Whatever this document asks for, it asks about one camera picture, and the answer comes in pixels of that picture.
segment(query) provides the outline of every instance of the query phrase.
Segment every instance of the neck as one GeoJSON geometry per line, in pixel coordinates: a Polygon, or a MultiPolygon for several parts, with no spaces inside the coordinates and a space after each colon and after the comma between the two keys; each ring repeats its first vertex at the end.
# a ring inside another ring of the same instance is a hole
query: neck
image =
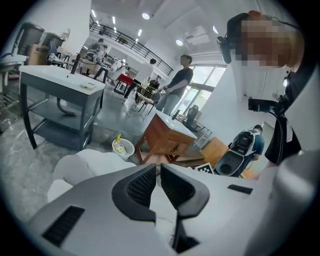
{"type": "Polygon", "coordinates": [[[290,53],[286,66],[292,71],[297,72],[305,53],[305,40],[299,31],[293,32],[289,36],[290,53]]]}

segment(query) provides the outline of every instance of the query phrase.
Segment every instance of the headset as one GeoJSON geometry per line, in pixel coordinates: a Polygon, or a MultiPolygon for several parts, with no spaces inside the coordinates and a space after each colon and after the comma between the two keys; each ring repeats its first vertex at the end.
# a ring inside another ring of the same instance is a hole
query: headset
{"type": "MultiPolygon", "coordinates": [[[[226,64],[230,64],[231,63],[231,54],[230,54],[230,49],[232,48],[231,47],[231,42],[230,42],[230,39],[228,38],[228,31],[230,31],[230,29],[233,27],[233,26],[236,26],[239,24],[239,22],[245,20],[246,18],[248,18],[250,16],[249,13],[240,13],[239,15],[231,18],[229,21],[228,21],[228,24],[227,24],[227,32],[225,34],[224,37],[222,36],[218,36],[216,38],[216,42],[219,46],[219,49],[221,51],[221,54],[222,54],[222,59],[223,61],[226,63],[226,64]]],[[[295,28],[296,30],[299,30],[301,31],[301,29],[295,25],[292,25],[288,22],[284,22],[284,21],[281,21],[279,20],[277,17],[274,17],[274,16],[268,16],[266,15],[267,18],[273,20],[273,19],[276,19],[277,22],[281,23],[281,24],[284,24],[284,25],[288,25],[292,28],[295,28]]]]}

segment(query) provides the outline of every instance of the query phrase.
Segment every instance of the cardboard box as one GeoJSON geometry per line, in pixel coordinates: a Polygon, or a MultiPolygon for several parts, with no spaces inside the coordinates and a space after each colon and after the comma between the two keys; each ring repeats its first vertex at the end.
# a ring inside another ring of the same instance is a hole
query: cardboard box
{"type": "Polygon", "coordinates": [[[31,47],[28,65],[47,65],[48,47],[34,44],[31,47]]]}

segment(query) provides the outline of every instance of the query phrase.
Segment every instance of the textured black grip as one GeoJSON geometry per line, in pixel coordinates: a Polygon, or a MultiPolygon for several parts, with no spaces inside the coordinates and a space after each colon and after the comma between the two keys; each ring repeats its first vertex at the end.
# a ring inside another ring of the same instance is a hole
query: textured black grip
{"type": "Polygon", "coordinates": [[[203,183],[167,164],[161,165],[161,186],[181,220],[198,216],[210,197],[203,183]]]}
{"type": "Polygon", "coordinates": [[[112,189],[112,200],[115,206],[131,220],[156,222],[156,214],[149,210],[155,186],[156,165],[149,164],[118,181],[112,189]]]}

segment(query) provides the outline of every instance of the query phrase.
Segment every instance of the white shirt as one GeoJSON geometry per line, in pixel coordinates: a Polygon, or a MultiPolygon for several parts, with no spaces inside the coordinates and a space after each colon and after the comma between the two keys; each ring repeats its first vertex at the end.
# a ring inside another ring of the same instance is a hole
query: white shirt
{"type": "Polygon", "coordinates": [[[140,71],[135,76],[135,80],[139,81],[140,83],[143,83],[148,77],[152,76],[152,73],[154,72],[154,65],[151,65],[150,63],[143,63],[141,65],[140,71]]]}
{"type": "Polygon", "coordinates": [[[113,64],[112,64],[112,66],[111,66],[111,69],[113,70],[113,71],[116,71],[118,68],[120,68],[121,67],[121,61],[120,60],[117,60],[117,61],[115,61],[113,64]]]}

